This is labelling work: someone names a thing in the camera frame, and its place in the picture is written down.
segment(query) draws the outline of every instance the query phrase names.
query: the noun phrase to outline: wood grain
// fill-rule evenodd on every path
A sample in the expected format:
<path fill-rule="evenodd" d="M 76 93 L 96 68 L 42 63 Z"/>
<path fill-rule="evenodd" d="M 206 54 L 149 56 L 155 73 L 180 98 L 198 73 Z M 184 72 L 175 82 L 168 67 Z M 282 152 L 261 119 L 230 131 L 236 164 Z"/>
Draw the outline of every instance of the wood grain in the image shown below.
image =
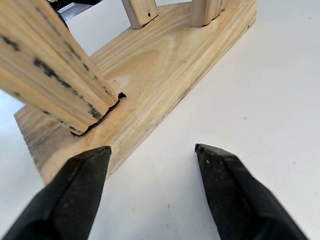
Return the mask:
<path fill-rule="evenodd" d="M 0 88 L 78 135 L 118 101 L 42 0 L 1 1 L 0 75 Z"/>
<path fill-rule="evenodd" d="M 220 17 L 201 28 L 190 27 L 190 2 L 159 6 L 158 14 L 91 56 L 127 98 L 88 134 L 73 137 L 27 107 L 15 114 L 46 184 L 68 158 L 103 145 L 112 148 L 107 175 L 113 173 L 247 31 L 257 11 L 255 0 L 229 0 Z"/>
<path fill-rule="evenodd" d="M 141 29 L 158 16 L 155 0 L 122 0 L 132 29 Z"/>

